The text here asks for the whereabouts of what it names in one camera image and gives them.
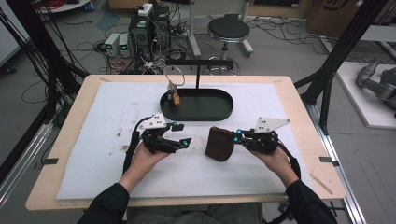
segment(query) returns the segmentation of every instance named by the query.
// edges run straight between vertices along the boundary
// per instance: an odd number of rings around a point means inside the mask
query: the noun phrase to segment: white power adapter
[[[150,3],[145,3],[145,4],[143,4],[143,10],[139,10],[139,11],[137,12],[137,14],[138,14],[139,16],[145,16],[145,17],[147,17],[147,16],[149,15],[149,13],[151,12],[151,10],[152,10],[152,4],[150,4]]]

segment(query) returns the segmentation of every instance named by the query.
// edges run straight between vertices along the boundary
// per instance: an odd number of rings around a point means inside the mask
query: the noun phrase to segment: black stool
[[[221,49],[220,57],[212,57],[209,60],[232,60],[227,57],[227,45],[228,43],[239,43],[248,38],[249,27],[243,21],[238,20],[238,15],[226,15],[223,18],[214,19],[207,25],[207,31],[213,38],[224,42],[223,48]],[[233,61],[233,67],[207,67],[206,71],[211,74],[211,71],[219,70],[222,74],[223,71],[240,75],[239,65],[236,61]]]

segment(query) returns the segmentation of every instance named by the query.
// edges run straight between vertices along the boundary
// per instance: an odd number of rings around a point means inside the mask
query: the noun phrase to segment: brown pouch
[[[205,154],[216,161],[227,161],[233,154],[230,131],[218,127],[210,128]]]

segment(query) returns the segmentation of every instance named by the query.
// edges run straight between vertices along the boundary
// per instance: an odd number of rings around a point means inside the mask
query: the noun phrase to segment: oval tray
[[[233,97],[218,89],[177,89],[180,105],[168,101],[165,93],[160,105],[163,115],[175,121],[219,121],[233,112]]]

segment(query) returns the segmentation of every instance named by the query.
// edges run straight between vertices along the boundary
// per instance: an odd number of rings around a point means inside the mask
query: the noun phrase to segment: gray robotic arm
[[[381,59],[375,59],[363,67],[358,74],[356,84],[372,91],[379,99],[385,101],[387,106],[396,109],[396,68],[385,70],[379,83],[371,80],[371,76],[380,63]]]

